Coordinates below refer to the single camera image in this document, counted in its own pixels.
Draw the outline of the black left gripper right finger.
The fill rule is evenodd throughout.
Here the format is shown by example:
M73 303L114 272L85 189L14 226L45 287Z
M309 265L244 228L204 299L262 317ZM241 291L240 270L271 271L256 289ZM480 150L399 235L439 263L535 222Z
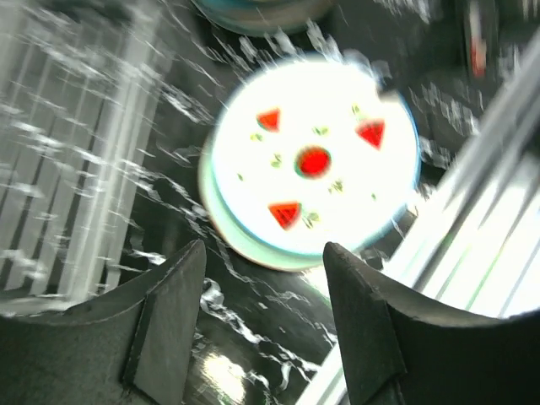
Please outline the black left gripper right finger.
M458 310L335 243L323 261L351 403L538 403L537 311L495 319Z

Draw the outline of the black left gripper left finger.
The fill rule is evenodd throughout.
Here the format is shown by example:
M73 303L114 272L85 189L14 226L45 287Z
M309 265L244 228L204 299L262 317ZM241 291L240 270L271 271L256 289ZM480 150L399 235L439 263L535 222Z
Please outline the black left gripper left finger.
M206 262L195 240L64 312L3 317L2 403L181 403Z

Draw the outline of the pale green plate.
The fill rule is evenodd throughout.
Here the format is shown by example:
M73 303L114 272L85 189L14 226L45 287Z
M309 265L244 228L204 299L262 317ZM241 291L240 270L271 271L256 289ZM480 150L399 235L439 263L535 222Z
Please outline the pale green plate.
M213 183L209 150L209 142L206 142L202 146L197 168L199 195L213 227L226 244L248 261L272 270L297 273L321 268L321 258L303 258L276 251L254 240L236 224L219 200L217 187Z

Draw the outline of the white bottom plate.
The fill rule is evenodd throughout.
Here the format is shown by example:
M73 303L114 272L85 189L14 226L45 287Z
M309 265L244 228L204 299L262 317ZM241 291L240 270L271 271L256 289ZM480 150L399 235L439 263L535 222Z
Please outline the white bottom plate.
M216 121L218 195L265 246L318 257L358 250L405 211L419 180L416 123L401 96L380 97L371 72L315 54L252 74Z

